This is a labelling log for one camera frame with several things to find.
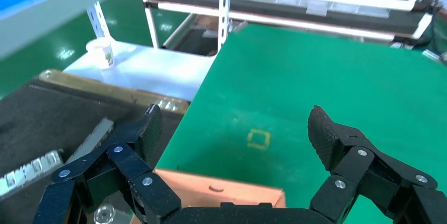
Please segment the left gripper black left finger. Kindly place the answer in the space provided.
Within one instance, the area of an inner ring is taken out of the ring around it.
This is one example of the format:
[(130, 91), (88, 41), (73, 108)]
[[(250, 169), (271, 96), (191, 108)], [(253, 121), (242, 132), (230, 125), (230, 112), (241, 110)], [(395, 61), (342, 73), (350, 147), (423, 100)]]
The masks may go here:
[(163, 222), (181, 201), (148, 164), (161, 132), (161, 109), (155, 104), (139, 121), (118, 124), (98, 148), (53, 173), (33, 222), (87, 223), (116, 192), (142, 223)]

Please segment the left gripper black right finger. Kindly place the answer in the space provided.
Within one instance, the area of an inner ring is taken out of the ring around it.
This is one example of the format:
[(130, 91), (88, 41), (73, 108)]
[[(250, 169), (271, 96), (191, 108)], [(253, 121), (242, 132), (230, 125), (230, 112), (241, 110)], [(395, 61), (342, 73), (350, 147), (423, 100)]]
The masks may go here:
[(308, 138), (330, 173), (309, 208), (331, 223), (343, 223), (359, 196), (394, 223), (446, 223), (446, 195), (437, 181), (383, 153), (359, 129), (314, 106)]

